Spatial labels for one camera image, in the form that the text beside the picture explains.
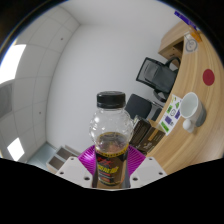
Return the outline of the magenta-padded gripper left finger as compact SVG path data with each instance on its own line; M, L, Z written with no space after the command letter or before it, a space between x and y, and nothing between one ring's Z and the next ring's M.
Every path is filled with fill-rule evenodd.
M96 186L95 146L90 146L78 157L70 156L56 175L84 188Z

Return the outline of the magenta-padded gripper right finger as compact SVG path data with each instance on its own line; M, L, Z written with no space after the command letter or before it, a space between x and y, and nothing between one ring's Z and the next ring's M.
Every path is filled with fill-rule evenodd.
M166 176L166 172L153 157L146 157L130 146L127 156L129 186L140 188Z

